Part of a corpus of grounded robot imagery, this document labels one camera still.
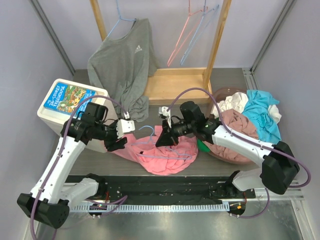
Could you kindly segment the pink t shirt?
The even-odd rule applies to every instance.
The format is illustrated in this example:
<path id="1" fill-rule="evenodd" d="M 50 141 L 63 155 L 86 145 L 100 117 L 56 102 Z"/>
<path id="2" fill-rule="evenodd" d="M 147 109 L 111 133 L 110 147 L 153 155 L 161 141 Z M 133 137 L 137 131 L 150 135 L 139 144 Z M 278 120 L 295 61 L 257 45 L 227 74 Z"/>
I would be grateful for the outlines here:
<path id="1" fill-rule="evenodd" d="M 140 164 L 147 172 L 159 176 L 177 174 L 196 160 L 199 150 L 195 137 L 181 136 L 176 146 L 156 147 L 162 127 L 144 125 L 139 128 L 143 129 L 148 129 L 150 134 L 139 139 L 132 133 L 126 134 L 125 148 L 112 153 Z"/>

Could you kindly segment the light blue wire hanger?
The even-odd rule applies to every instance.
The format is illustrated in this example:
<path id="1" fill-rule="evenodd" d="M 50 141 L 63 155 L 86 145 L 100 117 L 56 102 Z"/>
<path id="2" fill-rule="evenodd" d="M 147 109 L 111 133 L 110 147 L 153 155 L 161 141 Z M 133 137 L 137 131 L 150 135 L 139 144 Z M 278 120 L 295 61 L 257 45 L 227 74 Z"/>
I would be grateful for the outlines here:
<path id="1" fill-rule="evenodd" d="M 196 146 L 194 138 L 184 136 L 176 146 L 156 147 L 156 142 L 161 133 L 161 127 L 157 125 L 154 127 L 143 125 L 136 132 L 143 129 L 150 129 L 150 135 L 136 139 L 130 144 L 139 158 L 188 161 L 198 155 L 198 147 Z"/>

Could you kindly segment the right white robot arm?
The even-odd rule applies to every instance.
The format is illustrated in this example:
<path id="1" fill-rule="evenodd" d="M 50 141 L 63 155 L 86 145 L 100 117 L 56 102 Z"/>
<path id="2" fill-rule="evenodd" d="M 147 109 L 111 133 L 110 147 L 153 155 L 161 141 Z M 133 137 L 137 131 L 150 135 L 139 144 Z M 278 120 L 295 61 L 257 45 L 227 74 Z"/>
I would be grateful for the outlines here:
<path id="1" fill-rule="evenodd" d="M 267 143 L 235 131 L 217 118 L 205 117 L 193 101 L 184 102 L 179 109 L 182 118 L 173 122 L 169 108 L 159 107 L 158 115 L 163 121 L 156 147 L 177 146 L 180 137 L 193 134 L 205 143 L 228 148 L 248 158 L 258 167 L 235 171 L 229 177 L 225 190 L 233 198 L 255 188 L 283 195 L 290 187 L 300 168 L 286 143 Z"/>

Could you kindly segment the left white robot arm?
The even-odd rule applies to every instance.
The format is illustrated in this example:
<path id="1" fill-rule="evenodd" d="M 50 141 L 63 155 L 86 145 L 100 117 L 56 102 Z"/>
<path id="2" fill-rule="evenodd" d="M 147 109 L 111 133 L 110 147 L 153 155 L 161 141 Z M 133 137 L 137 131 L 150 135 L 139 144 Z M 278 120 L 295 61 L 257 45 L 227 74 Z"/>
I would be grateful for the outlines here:
<path id="1" fill-rule="evenodd" d="M 109 152 L 124 149 L 125 133 L 135 129 L 134 122 L 125 113 L 125 118 L 106 125 L 107 113 L 106 106 L 89 102 L 85 111 L 73 113 L 64 123 L 57 148 L 41 178 L 30 193 L 21 193 L 17 199 L 18 206 L 32 222 L 59 229 L 71 208 L 88 198 L 100 200 L 106 195 L 105 179 L 93 173 L 68 190 L 63 190 L 63 186 L 75 161 L 91 140 L 102 141 Z"/>

